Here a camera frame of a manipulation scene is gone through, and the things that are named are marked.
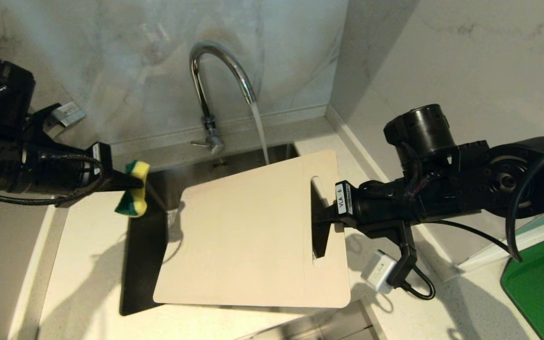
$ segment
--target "sponge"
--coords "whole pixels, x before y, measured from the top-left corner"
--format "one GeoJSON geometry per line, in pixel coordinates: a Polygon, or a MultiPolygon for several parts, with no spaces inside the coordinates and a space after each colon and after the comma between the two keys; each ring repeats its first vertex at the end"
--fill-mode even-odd
{"type": "Polygon", "coordinates": [[[142,180],[144,186],[125,191],[115,209],[116,213],[129,217],[140,217],[146,212],[146,176],[151,166],[143,161],[132,161],[125,166],[125,173],[142,180]]]}

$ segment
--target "cutting board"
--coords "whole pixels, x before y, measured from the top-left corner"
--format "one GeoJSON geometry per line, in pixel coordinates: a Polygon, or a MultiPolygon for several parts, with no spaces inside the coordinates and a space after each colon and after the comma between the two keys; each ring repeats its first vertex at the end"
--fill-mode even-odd
{"type": "Polygon", "coordinates": [[[154,301],[233,306],[344,307],[350,300],[343,226],[313,256],[311,181],[332,203],[334,151],[312,153],[187,188],[154,301]]]}

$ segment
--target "white countertop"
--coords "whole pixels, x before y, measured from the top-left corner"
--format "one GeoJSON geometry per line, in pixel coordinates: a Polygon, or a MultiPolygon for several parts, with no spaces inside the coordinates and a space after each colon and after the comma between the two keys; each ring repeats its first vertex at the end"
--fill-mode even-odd
{"type": "MultiPolygon", "coordinates": [[[[267,127],[266,137],[271,145],[294,142],[300,154],[334,149],[340,178],[355,184],[368,180],[324,118],[267,127]]],[[[225,140],[230,149],[233,144],[246,149],[257,146],[255,134],[227,136],[225,140]]],[[[179,154],[181,162],[186,163],[187,150],[185,146],[167,147],[118,158],[136,157],[160,170],[173,165],[169,157],[174,154],[179,154]]],[[[120,283],[128,225],[127,217],[114,212],[121,194],[93,194],[69,210],[43,304],[41,340],[232,340],[315,311],[163,305],[121,316],[120,283]]],[[[435,279],[438,297],[420,301],[400,289],[387,296],[376,295],[360,279],[372,252],[382,249],[392,254],[397,247],[385,239],[368,239],[351,229],[346,230],[346,243],[352,299],[363,297],[371,303],[375,327],[382,338],[536,338],[499,286],[501,263],[445,283],[432,274],[430,278],[435,279]]]]}

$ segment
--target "sink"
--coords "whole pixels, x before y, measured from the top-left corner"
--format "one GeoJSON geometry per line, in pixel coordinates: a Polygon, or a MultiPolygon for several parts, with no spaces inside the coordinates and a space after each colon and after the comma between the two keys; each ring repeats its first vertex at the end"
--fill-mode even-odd
{"type": "MultiPolygon", "coordinates": [[[[293,144],[268,148],[270,163],[298,157],[293,144]]],[[[181,231],[173,228],[182,192],[187,187],[220,179],[265,165],[261,149],[152,172],[146,183],[148,209],[131,218],[125,242],[121,278],[121,315],[160,306],[153,293],[168,242],[181,246],[181,231]]]]}

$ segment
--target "faucet spout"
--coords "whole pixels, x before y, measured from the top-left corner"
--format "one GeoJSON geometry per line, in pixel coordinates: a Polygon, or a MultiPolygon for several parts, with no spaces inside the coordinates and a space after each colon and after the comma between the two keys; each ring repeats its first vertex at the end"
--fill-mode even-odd
{"type": "Polygon", "coordinates": [[[190,71],[192,72],[192,80],[195,84],[199,103],[203,109],[203,126],[205,128],[205,133],[207,134],[205,144],[193,142],[193,145],[209,146],[211,148],[211,153],[217,154],[224,149],[224,141],[222,140],[215,125],[215,116],[211,114],[209,110],[209,104],[207,103],[207,97],[205,96],[205,92],[203,90],[199,69],[201,56],[208,53],[222,60],[222,62],[224,62],[224,64],[231,70],[232,74],[239,83],[240,90],[242,91],[246,102],[249,105],[255,103],[256,99],[251,82],[249,81],[243,67],[240,65],[236,57],[225,47],[213,41],[200,41],[197,42],[194,47],[192,47],[192,50],[190,51],[190,71]]]}

